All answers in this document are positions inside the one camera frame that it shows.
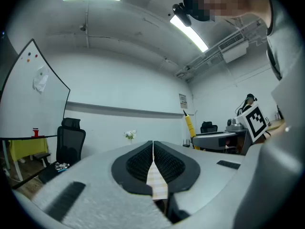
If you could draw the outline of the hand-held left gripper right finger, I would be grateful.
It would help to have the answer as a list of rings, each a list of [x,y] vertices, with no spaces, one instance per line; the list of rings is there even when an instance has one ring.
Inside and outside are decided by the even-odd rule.
[[[244,156],[153,143],[154,162],[167,183],[166,216],[177,223],[207,205],[227,185]]]

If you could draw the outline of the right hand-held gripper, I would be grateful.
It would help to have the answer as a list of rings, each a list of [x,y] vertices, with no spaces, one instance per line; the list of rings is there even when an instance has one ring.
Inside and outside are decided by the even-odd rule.
[[[192,138],[194,147],[215,152],[237,152],[245,155],[250,146],[264,141],[268,124],[258,104],[241,115],[227,120],[224,131],[197,134]]]

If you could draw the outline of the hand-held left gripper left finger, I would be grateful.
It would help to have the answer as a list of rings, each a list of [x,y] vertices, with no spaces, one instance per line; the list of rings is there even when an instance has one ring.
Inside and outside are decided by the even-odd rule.
[[[139,146],[123,146],[82,159],[46,183],[33,200],[18,191],[14,196],[25,211],[47,229],[168,228],[171,222],[151,196],[128,193],[112,177],[111,167],[115,159]],[[49,213],[62,211],[60,194],[73,182],[84,184],[84,190],[66,215],[55,220]]]

